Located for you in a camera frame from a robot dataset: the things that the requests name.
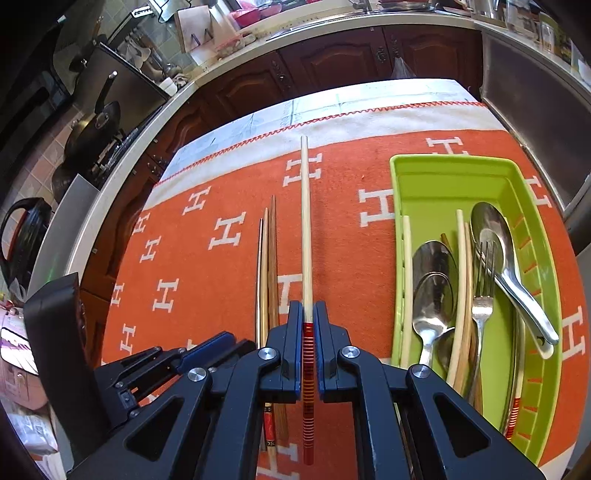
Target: wooden cabinet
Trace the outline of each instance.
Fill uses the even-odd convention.
[[[457,80],[480,98],[480,32],[440,25],[391,25],[384,27],[384,34],[392,61],[402,56],[417,77]]]
[[[274,51],[213,79],[200,91],[225,122],[298,95],[287,68]]]
[[[199,91],[164,125],[146,153],[164,170],[179,148],[221,124],[221,119]]]
[[[162,171],[154,160],[142,155],[117,194],[96,237],[82,277],[83,289],[104,300],[111,299],[135,222],[161,175]]]
[[[301,95],[392,75],[381,27],[311,38],[282,48],[280,54]]]
[[[84,305],[86,317],[86,360],[92,367],[100,365],[100,351],[105,336],[109,301],[93,295],[89,291],[80,289],[80,299]]]

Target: kitchen counter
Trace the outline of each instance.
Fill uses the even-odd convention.
[[[333,8],[331,10],[323,10],[319,12],[319,4],[324,2],[316,2],[315,4],[306,5],[297,9],[285,12],[293,17],[294,12],[301,15],[299,20],[293,20],[288,23],[288,26],[297,25],[302,23],[303,20],[315,20],[319,17],[325,17],[328,15],[342,14],[346,11],[351,11],[351,8],[340,7]],[[271,30],[277,31],[285,24],[281,25],[278,22],[281,20],[282,14],[277,15],[273,18],[265,19],[267,22],[265,25],[267,33]],[[273,20],[275,22],[274,27],[269,27],[268,22]],[[297,43],[299,41],[335,33],[343,30],[352,30],[363,27],[372,27],[378,25],[403,25],[403,24],[414,24],[414,25],[443,25],[448,27],[459,27],[467,28],[471,30],[482,30],[490,32],[491,34],[499,37],[506,37],[507,42],[519,43],[522,48],[531,50],[532,56],[545,58],[546,62],[553,61],[553,65],[559,73],[567,75],[567,69],[564,65],[561,65],[558,61],[550,58],[548,54],[540,51],[539,48],[535,47],[535,44],[528,44],[526,39],[521,39],[515,34],[504,30],[493,25],[481,21],[475,21],[471,18],[461,17],[459,15],[441,13],[418,13],[418,12],[404,12],[404,13],[373,13],[368,15],[353,15],[346,18],[338,18],[329,22],[323,22],[314,24],[310,27],[296,30],[277,38],[267,40],[268,37],[260,38],[256,42],[248,45],[244,49],[236,52],[225,59],[221,59],[211,67],[207,68],[203,73],[195,77],[185,87],[172,97],[168,103],[160,110],[160,112],[154,117],[154,119],[147,125],[147,127],[141,132],[139,137],[136,139],[134,144],[129,148],[124,157],[121,159],[116,169],[110,176],[103,189],[100,191],[95,202],[93,203],[90,211],[86,217],[86,220],[80,230],[79,236],[75,243],[75,246],[70,254],[70,259],[66,268],[66,273],[72,273],[77,271],[82,277],[85,270],[87,260],[90,256],[90,252],[97,234],[100,230],[101,224],[103,223],[109,208],[120,188],[122,187],[125,179],[130,174],[133,166],[138,161],[140,155],[145,151],[150,142],[155,138],[160,129],[168,122],[168,120],[177,112],[177,110],[189,99],[189,97],[197,91],[199,87],[207,84],[213,79],[223,75],[224,73],[246,63],[247,61],[253,60],[259,56],[269,53],[279,48],[285,47],[290,44]],[[581,90],[589,90],[588,87],[583,86],[581,83]]]

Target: white countertop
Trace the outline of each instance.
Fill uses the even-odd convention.
[[[324,10],[322,14],[319,14],[316,11],[316,14],[314,14],[314,9],[317,10],[320,8],[318,7],[318,4],[321,3],[323,2],[316,2],[315,4],[298,7],[297,9],[288,11],[286,13],[290,13],[292,15],[292,20],[294,11],[301,12],[302,19],[312,20],[322,16],[341,14],[347,10],[343,10],[343,7],[341,6],[332,11]],[[291,24],[299,23],[301,23],[301,21],[291,22]],[[343,30],[352,30],[355,28],[403,24],[443,25],[448,27],[469,28],[473,30],[488,30],[496,34],[503,33],[504,30],[480,21],[474,21],[471,18],[447,14],[444,12],[405,12],[396,14],[377,13],[371,15],[357,15],[354,17],[340,18],[328,23],[314,25],[302,30],[297,30],[269,41],[267,41],[266,38],[260,38],[242,50],[218,61],[203,73],[195,77],[181,90],[179,90],[179,92],[168,101],[162,110],[159,111],[154,119],[141,132],[133,145],[122,157],[86,216],[86,220],[82,225],[72,253],[70,254],[70,259],[66,268],[66,274],[78,272],[80,278],[82,278],[82,274],[86,268],[86,263],[90,257],[92,246],[95,243],[100,227],[103,224],[109,209],[111,208],[117,192],[119,192],[135,163],[138,161],[141,154],[145,151],[150,142],[158,134],[160,129],[200,86],[205,85],[207,82],[242,65],[243,63],[246,63],[247,61],[269,53],[270,51],[278,50],[279,48],[306,40],[308,38],[318,37]]]

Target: pink bowl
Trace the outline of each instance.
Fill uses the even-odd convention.
[[[281,12],[281,4],[271,5],[270,7],[263,8],[261,10],[261,15],[263,18],[272,17],[273,15],[277,15]]]
[[[261,19],[261,13],[255,8],[252,10],[236,10],[230,12],[230,15],[240,28],[246,28]]]

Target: orange tablecloth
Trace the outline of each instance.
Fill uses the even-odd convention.
[[[417,119],[436,128],[400,132],[405,130],[400,125]],[[380,136],[345,140],[367,122],[395,127],[390,134],[378,128]],[[321,132],[331,132],[332,137],[326,135],[330,142]],[[558,479],[576,441],[587,391],[583,288],[550,194],[519,145],[475,102],[371,109],[291,125],[194,158],[168,176],[152,192],[127,247],[103,360],[154,345],[190,348],[221,330],[253,339],[258,222],[272,194],[277,197],[280,318],[285,321],[288,300],[301,299],[300,167],[293,148],[300,134],[309,136],[311,146],[314,299],[326,301],[331,322],[346,327],[355,345],[380,358],[391,354],[394,318],[390,157],[452,151],[510,158],[519,165],[539,205],[560,285],[563,346],[555,354],[563,356],[561,386],[540,461],[548,478]],[[301,461],[301,404],[287,411],[290,445],[280,448],[278,472],[268,470],[261,454],[260,477],[357,477],[349,405],[317,402],[313,466]],[[515,434],[520,434],[519,420]]]

